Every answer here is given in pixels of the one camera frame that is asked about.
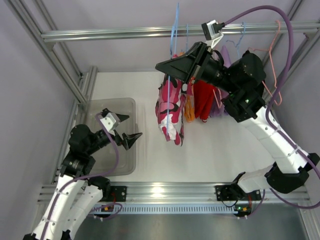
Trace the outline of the red trousers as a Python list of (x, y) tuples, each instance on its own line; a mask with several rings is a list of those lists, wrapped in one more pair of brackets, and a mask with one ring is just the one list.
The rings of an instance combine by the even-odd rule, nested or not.
[(202, 122), (206, 123), (214, 101), (214, 87), (203, 81), (193, 85), (194, 91), (194, 114)]

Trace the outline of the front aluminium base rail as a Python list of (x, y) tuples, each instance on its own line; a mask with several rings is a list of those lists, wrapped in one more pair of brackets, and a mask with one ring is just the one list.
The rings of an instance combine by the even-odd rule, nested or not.
[[(133, 204), (213, 203), (217, 201), (216, 186), (221, 182), (112, 182), (111, 186), (126, 186), (126, 202)], [(54, 184), (43, 185), (37, 203), (48, 203), (54, 193)], [(288, 194), (277, 193), (291, 203), (310, 200), (305, 186)], [(280, 203), (271, 190), (265, 190), (265, 203)]]

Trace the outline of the aluminium hanging rail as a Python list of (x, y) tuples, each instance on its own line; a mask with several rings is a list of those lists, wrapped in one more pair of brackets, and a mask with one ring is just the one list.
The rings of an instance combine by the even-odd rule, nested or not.
[[(291, 21), (294, 33), (315, 33), (320, 29), (320, 20)], [(271, 23), (242, 23), (229, 24), (222, 29), (224, 35), (241, 35), (246, 33), (271, 34), (276, 32), (278, 24)], [(142, 38), (170, 38), (172, 27), (138, 27), (138, 28), (108, 28), (92, 30), (51, 30), (41, 33), (40, 36), (46, 43), (91, 41), (91, 40), (118, 40)], [(177, 37), (204, 37), (200, 25), (179, 26)]]

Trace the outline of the right aluminium frame post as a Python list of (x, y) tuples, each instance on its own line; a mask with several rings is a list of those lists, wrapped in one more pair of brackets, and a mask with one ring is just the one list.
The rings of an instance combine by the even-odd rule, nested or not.
[[(318, 0), (295, 0), (293, 6), (288, 12), (288, 18), (293, 22), (313, 22), (320, 23), (320, 2)], [(294, 39), (294, 51), (287, 73), (287, 79), (296, 73), (296, 69), (306, 58), (307, 54), (312, 50), (315, 44), (320, 41), (320, 26), (312, 29), (303, 28)], [(267, 70), (271, 70), (272, 76), (282, 77), (284, 68), (280, 66), (284, 54), (282, 50), (287, 45), (287, 35), (281, 33), (276, 37), (273, 48), (271, 50), (272, 59), (268, 55), (264, 56), (263, 66)]]

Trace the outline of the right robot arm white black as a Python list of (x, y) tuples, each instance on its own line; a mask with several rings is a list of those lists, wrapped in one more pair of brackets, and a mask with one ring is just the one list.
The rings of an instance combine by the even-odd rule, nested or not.
[(252, 52), (225, 66), (222, 54), (204, 42), (195, 43), (185, 54), (156, 64), (155, 68), (185, 84), (202, 81), (227, 96), (222, 104), (228, 115), (262, 144), (273, 164), (253, 172), (242, 172), (226, 186), (241, 196), (255, 190), (271, 190), (276, 196), (303, 186), (320, 158), (302, 150), (271, 114), (263, 95), (266, 73), (261, 59)]

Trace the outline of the pink hanger under red trousers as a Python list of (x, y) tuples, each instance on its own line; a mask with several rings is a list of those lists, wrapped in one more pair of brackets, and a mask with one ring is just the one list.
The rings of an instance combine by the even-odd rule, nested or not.
[(214, 95), (214, 98), (215, 98), (216, 105), (220, 109), (222, 107), (222, 105), (223, 105), (221, 90), (218, 89), (218, 88), (214, 88), (212, 91), (213, 91), (213, 95)]

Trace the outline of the lilac trousers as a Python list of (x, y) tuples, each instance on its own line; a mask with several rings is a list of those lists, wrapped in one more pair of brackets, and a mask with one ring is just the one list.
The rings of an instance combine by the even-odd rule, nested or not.
[[(230, 59), (229, 52), (228, 52), (228, 50), (227, 50), (225, 45), (222, 46), (220, 54), (223, 57), (224, 66), (226, 68), (230, 67), (231, 66), (231, 59)], [(221, 91), (222, 99), (224, 99), (224, 98), (226, 98), (228, 96), (228, 92), (226, 92), (224, 90), (220, 90), (220, 91)], [(224, 116), (224, 115), (227, 115), (227, 114), (228, 113), (225, 111), (224, 104), (222, 103), (222, 107), (218, 108), (217, 104), (216, 104), (215, 97), (213, 96), (213, 103), (211, 105), (211, 110), (210, 110), (209, 116), (211, 118), (214, 118), (214, 117)]]

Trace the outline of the orange white trousers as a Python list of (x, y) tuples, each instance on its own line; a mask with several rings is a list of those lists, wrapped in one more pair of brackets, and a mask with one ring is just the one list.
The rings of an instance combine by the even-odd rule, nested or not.
[(195, 120), (195, 106), (194, 106), (194, 86), (189, 84), (187, 87), (186, 101), (184, 105), (184, 117), (188, 123)]

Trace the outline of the left aluminium frame post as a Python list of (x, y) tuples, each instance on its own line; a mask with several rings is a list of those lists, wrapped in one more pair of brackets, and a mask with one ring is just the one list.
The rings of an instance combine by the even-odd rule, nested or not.
[(64, 82), (67, 88), (71, 91), (74, 99), (79, 104), (83, 105), (86, 105), (91, 101), (98, 68), (96, 66), (91, 66), (84, 77), (84, 82), (79, 86), (55, 52), (54, 44), (45, 42), (41, 37), (41, 29), (25, 2), (23, 0), (6, 0), (5, 3), (20, 22), (22, 27), (24, 27), (27, 34), (31, 37), (60, 80)]

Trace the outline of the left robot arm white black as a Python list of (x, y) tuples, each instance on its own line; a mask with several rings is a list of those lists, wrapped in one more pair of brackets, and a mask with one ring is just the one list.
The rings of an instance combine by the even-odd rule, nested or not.
[(97, 113), (95, 118), (101, 126), (96, 132), (92, 132), (86, 124), (72, 128), (68, 140), (69, 152), (62, 161), (52, 198), (38, 225), (23, 237), (25, 240), (74, 239), (94, 206), (109, 198), (112, 187), (106, 176), (113, 170), (91, 174), (96, 163), (93, 154), (112, 145), (118, 163), (118, 147), (129, 150), (142, 133), (118, 134), (117, 126), (129, 116), (107, 108)]

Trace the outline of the pink camouflage trousers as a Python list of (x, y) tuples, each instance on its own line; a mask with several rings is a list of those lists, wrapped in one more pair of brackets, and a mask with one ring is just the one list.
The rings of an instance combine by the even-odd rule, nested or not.
[(166, 141), (182, 146), (184, 141), (184, 110), (186, 103), (185, 85), (169, 75), (165, 75), (158, 88), (155, 115), (158, 128)]

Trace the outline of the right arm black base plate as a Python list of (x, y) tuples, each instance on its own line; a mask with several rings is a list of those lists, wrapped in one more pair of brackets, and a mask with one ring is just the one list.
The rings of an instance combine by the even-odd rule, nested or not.
[(216, 185), (215, 186), (217, 200), (222, 201), (260, 201), (262, 195), (259, 190), (249, 193), (244, 192), (237, 184)]

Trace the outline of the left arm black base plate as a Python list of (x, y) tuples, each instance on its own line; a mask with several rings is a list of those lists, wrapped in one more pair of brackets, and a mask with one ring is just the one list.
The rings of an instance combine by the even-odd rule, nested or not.
[(127, 200), (127, 186), (109, 186), (103, 193), (101, 202), (124, 203)]

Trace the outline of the aluminium frame post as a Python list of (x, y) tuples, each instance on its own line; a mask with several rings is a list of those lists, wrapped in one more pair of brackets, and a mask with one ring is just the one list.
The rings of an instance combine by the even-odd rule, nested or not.
[[(295, 0), (293, 6), (288, 12), (288, 18), (293, 22), (313, 22), (320, 23), (320, 2), (318, 0)], [(306, 58), (307, 54), (312, 50), (315, 44), (320, 41), (320, 26), (312, 29), (303, 28), (294, 39), (294, 51), (287, 73), (287, 79), (296, 73), (296, 69)], [(280, 66), (284, 54), (282, 50), (287, 45), (287, 35), (281, 33), (276, 37), (273, 48), (271, 50), (272, 59), (268, 55), (264, 56), (263, 66), (267, 70), (271, 70), (272, 76), (282, 77), (284, 68)]]
[(22, 27), (24, 27), (27, 34), (31, 37), (60, 80), (64, 82), (67, 88), (71, 91), (74, 99), (79, 104), (83, 105), (86, 105), (91, 101), (98, 68), (96, 66), (91, 66), (84, 77), (84, 82), (79, 86), (55, 52), (54, 44), (45, 42), (41, 37), (41, 29), (25, 2), (23, 0), (6, 0), (5, 3), (20, 22)]

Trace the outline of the blue hanger under lilac trousers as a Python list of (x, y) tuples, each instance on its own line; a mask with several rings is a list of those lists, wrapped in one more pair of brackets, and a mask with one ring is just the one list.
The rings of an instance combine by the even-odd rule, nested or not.
[(235, 42), (233, 40), (230, 40), (230, 39), (227, 39), (226, 42), (227, 43), (232, 43), (234, 48), (236, 49), (236, 53), (237, 53), (237, 59), (239, 60), (241, 57), (240, 57), (240, 46), (241, 46), (241, 42), (242, 42), (242, 39), (246, 33), (246, 30), (247, 30), (247, 24), (246, 22), (242, 22), (242, 27), (243, 27), (243, 30), (241, 31), (241, 36), (239, 37), (238, 41)]

